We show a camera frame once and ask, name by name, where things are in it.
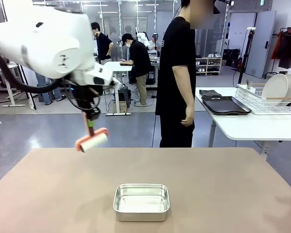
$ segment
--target beige tabletop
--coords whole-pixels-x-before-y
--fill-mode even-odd
[[[122,183],[162,183],[165,222],[119,222]],[[291,233],[291,188],[253,149],[38,149],[0,181],[0,233]]]

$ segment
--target floor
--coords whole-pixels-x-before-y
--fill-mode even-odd
[[[220,76],[197,76],[196,77],[196,86],[199,87],[231,87],[237,84],[239,77],[238,72],[234,72],[231,70],[231,67],[222,67],[221,69],[221,75]],[[253,81],[253,83],[265,83],[266,80],[264,79],[258,79],[253,76],[244,74],[242,78],[242,82],[245,83],[246,80],[249,79]],[[129,87],[129,89],[132,91],[132,98],[138,99],[139,97],[135,94],[134,90],[136,88],[135,85],[128,84],[128,79],[123,78],[125,85]],[[129,112],[131,113],[153,113],[155,112],[155,106],[156,106],[156,99],[152,99],[151,96],[156,95],[156,91],[148,91],[148,99],[147,104],[148,107],[134,107],[133,104],[129,108]],[[7,96],[7,93],[0,93],[0,102],[6,101],[5,97]],[[20,94],[15,97],[16,100],[23,100],[26,96],[24,94]],[[99,108],[102,113],[106,112],[113,112],[113,95],[108,94],[106,96],[103,96],[100,100]],[[23,100],[18,102],[18,104],[25,104],[25,107],[9,107],[9,108],[2,108],[3,104],[11,104],[10,102],[7,103],[0,103],[0,115],[14,115],[14,114],[75,114],[80,113],[80,110],[76,109],[71,105],[71,103],[65,99],[61,102],[54,102],[49,106],[45,106],[43,102],[39,102],[38,98],[34,98],[36,108],[37,110],[32,110],[28,105],[28,100]],[[204,111],[205,109],[203,106],[199,104],[199,102],[196,101],[195,103],[195,111]]]
[[[220,76],[197,76],[199,87],[231,87],[233,74],[229,67],[222,67]],[[237,83],[239,73],[235,73],[234,83]],[[264,83],[265,80],[244,75],[243,82],[250,79],[254,83]],[[6,96],[1,93],[0,101]],[[102,112],[112,95],[104,97],[100,103]],[[44,106],[36,101],[38,110],[32,111],[28,106],[19,108],[1,108],[0,104],[0,179],[15,166],[30,150],[34,148],[70,148],[75,141],[86,134],[83,118],[79,111],[64,100]],[[101,114],[96,126],[106,127],[110,131],[108,142],[102,147],[159,147],[160,118],[155,117],[155,100],[148,108],[131,108],[131,116],[105,116]],[[204,108],[196,102],[195,132],[193,147],[207,147],[211,118]],[[254,142],[233,141],[228,139],[220,129],[216,130],[214,147],[250,147],[259,151]],[[291,186],[291,142],[275,143],[268,156],[269,164]]]
[[[0,179],[30,150],[71,148],[86,134],[80,114],[2,115],[0,121]],[[207,112],[195,113],[193,147],[208,146],[210,124]],[[96,125],[110,131],[108,142],[101,147],[159,147],[160,144],[160,118],[155,118],[154,113],[101,115]],[[259,151],[254,142],[230,140],[220,129],[216,130],[213,146]],[[291,142],[275,143],[267,161],[291,186]]]

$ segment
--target hand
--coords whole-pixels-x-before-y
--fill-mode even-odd
[[[194,103],[186,107],[185,114],[186,117],[181,121],[181,124],[188,127],[194,123]]]

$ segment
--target black t-shirt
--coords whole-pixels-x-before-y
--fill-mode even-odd
[[[195,98],[195,53],[195,30],[190,29],[190,23],[184,18],[176,17],[169,24],[162,41],[155,114],[185,117],[186,103],[178,89],[172,67],[188,67]]]
[[[151,69],[151,62],[146,47],[140,41],[134,40],[129,48],[129,59],[134,61],[134,67],[131,70],[134,77],[140,77]]]
[[[97,38],[98,55],[101,60],[110,59],[111,56],[107,56],[109,51],[109,45],[112,41],[104,34],[100,33]]]

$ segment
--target cardboard box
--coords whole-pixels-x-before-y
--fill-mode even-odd
[[[126,113],[127,112],[127,106],[126,101],[120,101],[120,113]],[[116,113],[116,103],[113,103],[113,113]]]

